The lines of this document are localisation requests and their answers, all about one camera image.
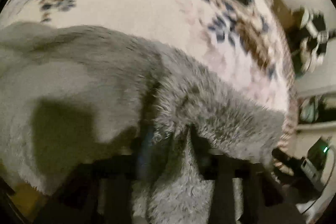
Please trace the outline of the grey fleece pants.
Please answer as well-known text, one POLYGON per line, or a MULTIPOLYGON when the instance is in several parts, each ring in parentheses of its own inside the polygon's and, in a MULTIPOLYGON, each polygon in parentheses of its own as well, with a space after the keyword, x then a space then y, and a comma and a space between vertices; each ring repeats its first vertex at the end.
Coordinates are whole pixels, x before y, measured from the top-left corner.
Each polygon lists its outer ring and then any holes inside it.
POLYGON ((80 163, 137 137, 148 170, 133 214, 206 223, 214 183, 191 130, 226 155, 271 166, 284 114, 245 98, 183 51, 99 26, 17 22, 1 30, 1 174, 52 194, 80 163))

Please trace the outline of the brown checkered blanket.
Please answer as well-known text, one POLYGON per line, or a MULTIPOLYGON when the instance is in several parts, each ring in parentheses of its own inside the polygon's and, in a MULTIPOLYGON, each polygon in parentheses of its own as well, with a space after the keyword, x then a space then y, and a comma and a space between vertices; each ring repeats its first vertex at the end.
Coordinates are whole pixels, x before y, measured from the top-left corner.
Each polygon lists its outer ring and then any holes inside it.
POLYGON ((285 119, 282 125, 283 134, 278 142, 278 148, 284 153, 287 153, 289 156, 294 156, 295 143, 297 139, 296 132, 298 125, 297 92, 294 86, 295 74, 285 31, 281 29, 280 34, 282 49, 284 52, 282 71, 286 79, 286 87, 288 92, 288 107, 285 112, 285 119))

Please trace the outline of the white wardrobe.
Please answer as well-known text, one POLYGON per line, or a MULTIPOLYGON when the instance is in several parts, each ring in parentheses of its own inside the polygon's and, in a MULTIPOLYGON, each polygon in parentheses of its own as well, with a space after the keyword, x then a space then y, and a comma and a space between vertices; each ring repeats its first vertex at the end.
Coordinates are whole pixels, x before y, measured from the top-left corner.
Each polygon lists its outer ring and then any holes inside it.
POLYGON ((335 135, 335 39, 327 43, 321 65, 296 79, 298 134, 335 135))

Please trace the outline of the floral bed sheet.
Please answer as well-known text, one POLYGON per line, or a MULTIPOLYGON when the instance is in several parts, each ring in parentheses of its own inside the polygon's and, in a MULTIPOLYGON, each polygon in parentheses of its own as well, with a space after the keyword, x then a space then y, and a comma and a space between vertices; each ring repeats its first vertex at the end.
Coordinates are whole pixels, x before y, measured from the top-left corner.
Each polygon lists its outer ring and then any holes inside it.
POLYGON ((272 0, 8 0, 1 26, 98 25, 180 48, 258 104, 295 107, 294 75, 272 0))

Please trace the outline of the chair with clothes pile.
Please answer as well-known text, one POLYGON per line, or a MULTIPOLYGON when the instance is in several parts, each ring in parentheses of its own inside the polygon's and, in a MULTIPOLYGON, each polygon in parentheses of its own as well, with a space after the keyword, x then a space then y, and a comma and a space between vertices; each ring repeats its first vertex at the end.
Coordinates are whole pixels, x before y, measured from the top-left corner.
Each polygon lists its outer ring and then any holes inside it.
POLYGON ((327 44, 335 39, 335 29, 329 29, 322 12, 300 7, 292 13, 294 26, 288 29, 295 78, 312 73, 323 64, 327 44))

